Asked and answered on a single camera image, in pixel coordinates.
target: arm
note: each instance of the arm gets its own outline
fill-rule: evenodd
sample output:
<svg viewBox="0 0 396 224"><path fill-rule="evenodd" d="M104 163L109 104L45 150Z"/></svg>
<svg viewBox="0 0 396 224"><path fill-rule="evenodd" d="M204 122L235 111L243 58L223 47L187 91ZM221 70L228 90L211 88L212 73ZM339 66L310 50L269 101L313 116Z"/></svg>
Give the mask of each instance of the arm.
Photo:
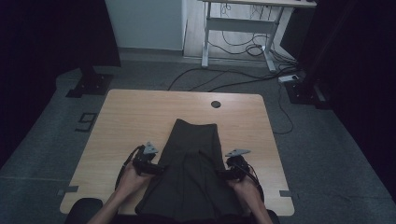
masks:
<svg viewBox="0 0 396 224"><path fill-rule="evenodd" d="M125 172L122 175L119 186L114 191L105 205L96 213L88 222L89 224L107 224L117 214L119 207L125 199L137 192L140 187L148 181L152 175L140 176L136 173L132 163L129 162L125 167Z"/></svg>
<svg viewBox="0 0 396 224"><path fill-rule="evenodd" d="M228 181L228 184L233 188L241 203L246 204L253 213L257 223L273 223L253 180L246 176L242 181Z"/></svg>

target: person's leg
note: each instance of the person's leg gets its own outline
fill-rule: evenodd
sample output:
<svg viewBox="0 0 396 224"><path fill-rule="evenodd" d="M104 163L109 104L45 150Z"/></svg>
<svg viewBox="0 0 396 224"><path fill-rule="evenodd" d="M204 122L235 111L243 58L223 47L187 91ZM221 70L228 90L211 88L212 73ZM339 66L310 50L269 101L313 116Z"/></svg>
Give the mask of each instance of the person's leg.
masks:
<svg viewBox="0 0 396 224"><path fill-rule="evenodd" d="M102 206L103 203L99 199L80 199L73 205L64 224L86 224Z"/></svg>

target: white desk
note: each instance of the white desk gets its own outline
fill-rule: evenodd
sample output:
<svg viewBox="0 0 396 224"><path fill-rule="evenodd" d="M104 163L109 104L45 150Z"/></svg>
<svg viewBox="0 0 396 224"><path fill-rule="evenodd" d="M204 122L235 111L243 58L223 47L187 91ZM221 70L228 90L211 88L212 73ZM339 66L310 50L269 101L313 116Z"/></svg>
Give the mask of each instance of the white desk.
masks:
<svg viewBox="0 0 396 224"><path fill-rule="evenodd" d="M202 67L206 68L209 64L209 46L208 38L211 30L232 31L243 33L269 34L270 37L266 46L262 46L262 51L267 61L268 68L275 72L273 58L270 55L270 49L274 42L277 27L282 17L284 7L315 7L315 2L306 2L306 0L202 0L208 3L206 25L205 25L205 42L202 50ZM280 10L274 21L254 21L238 20L228 18L213 18L210 16L212 3L244 4L244 5L262 5L280 7Z"/></svg>

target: power strip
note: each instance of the power strip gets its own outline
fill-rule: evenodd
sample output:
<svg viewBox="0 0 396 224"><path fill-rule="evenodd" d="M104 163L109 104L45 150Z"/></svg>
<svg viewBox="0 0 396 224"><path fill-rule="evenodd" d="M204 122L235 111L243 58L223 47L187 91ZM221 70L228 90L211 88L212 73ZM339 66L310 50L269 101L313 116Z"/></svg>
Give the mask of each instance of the power strip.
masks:
<svg viewBox="0 0 396 224"><path fill-rule="evenodd" d="M296 75L291 75L291 76L286 76L286 77L279 77L277 79L277 81L279 83L284 83L284 82L288 82L288 81L297 81L299 79L299 77L297 77Z"/></svg>

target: grey carpet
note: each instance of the grey carpet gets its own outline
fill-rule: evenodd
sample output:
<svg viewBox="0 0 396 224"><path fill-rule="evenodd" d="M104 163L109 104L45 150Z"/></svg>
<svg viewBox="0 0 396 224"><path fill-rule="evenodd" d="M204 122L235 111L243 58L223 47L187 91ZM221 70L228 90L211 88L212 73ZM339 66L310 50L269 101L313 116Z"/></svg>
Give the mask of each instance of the grey carpet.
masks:
<svg viewBox="0 0 396 224"><path fill-rule="evenodd" d="M166 90L182 72L199 67L194 63L123 61L122 68L98 68L115 75L110 89ZM267 69L210 65L216 69L237 69L264 76ZM216 72L195 71L181 78L172 91L187 91ZM0 223L63 223L59 211L65 189L77 167L89 133L78 123L82 113L99 113L105 96L65 98L74 89L78 70L59 76L57 91L0 171ZM196 91L249 80L225 75ZM279 86L275 79L223 88L222 92L257 93L275 132L285 132L290 123L279 108ZM292 105L281 89L280 103L290 115L294 129L275 134L285 175L292 192L295 214L281 217L281 223L396 223L396 206L342 123L331 110L312 105Z"/></svg>

